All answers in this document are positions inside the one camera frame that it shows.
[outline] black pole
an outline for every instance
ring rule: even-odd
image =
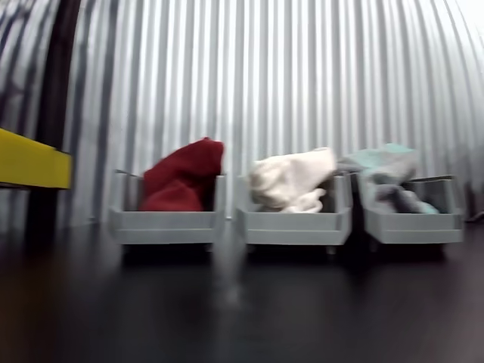
[[[45,64],[36,140],[61,150],[66,119],[70,61],[81,0],[60,0]],[[25,246],[50,246],[55,238],[57,195],[52,188],[32,188],[26,216]]]

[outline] white cloth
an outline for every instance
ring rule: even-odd
[[[334,170],[336,160],[329,147],[256,161],[249,174],[252,198],[281,212],[317,213],[325,192],[316,187]]]

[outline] cloth in bin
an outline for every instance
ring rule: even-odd
[[[385,213],[438,214],[439,211],[422,202],[401,184],[414,177],[417,151],[398,144],[386,144],[380,149],[364,149],[342,158],[338,169],[361,172],[368,184],[369,195],[376,208]]]
[[[256,161],[248,178],[251,196],[265,211],[317,213],[325,193],[318,186],[335,170],[336,159],[329,147]]]
[[[204,138],[178,149],[144,173],[142,211],[213,210],[224,144]]]

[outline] light blue cloth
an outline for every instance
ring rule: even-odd
[[[439,214],[428,203],[406,191],[401,183],[414,177],[417,151],[399,144],[386,144],[380,149],[364,149],[342,158],[338,169],[361,172],[367,180],[367,195],[385,213]]]

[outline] red cloth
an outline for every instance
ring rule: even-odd
[[[222,142],[204,138],[178,149],[144,173],[143,211],[212,210]]]

